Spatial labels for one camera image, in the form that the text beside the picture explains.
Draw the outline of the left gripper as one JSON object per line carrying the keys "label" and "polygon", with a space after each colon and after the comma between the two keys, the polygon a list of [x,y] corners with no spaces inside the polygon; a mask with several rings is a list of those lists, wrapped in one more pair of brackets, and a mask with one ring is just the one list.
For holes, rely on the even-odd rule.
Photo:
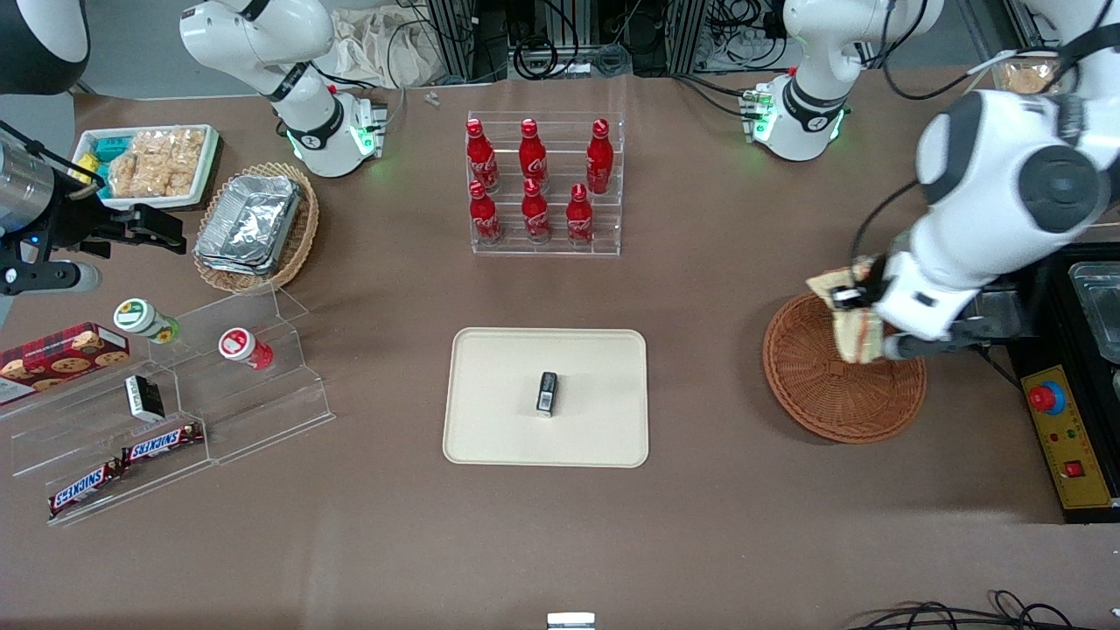
{"label": "left gripper", "polygon": [[852,282],[829,290],[836,311],[869,307],[885,323],[921,340],[948,340],[949,328],[983,287],[971,269],[925,267],[911,251],[858,254]]}

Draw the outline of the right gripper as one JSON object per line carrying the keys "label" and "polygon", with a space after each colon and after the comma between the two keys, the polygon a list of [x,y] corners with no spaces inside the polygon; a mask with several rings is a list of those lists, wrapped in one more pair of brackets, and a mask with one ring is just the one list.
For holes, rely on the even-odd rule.
{"label": "right gripper", "polygon": [[[96,189],[57,172],[24,146],[3,139],[1,176],[3,259],[20,260],[21,244],[36,241],[52,252],[71,249],[91,238],[109,238],[115,230],[116,211],[101,203]],[[186,253],[179,217],[151,205],[129,209],[131,243]]]}

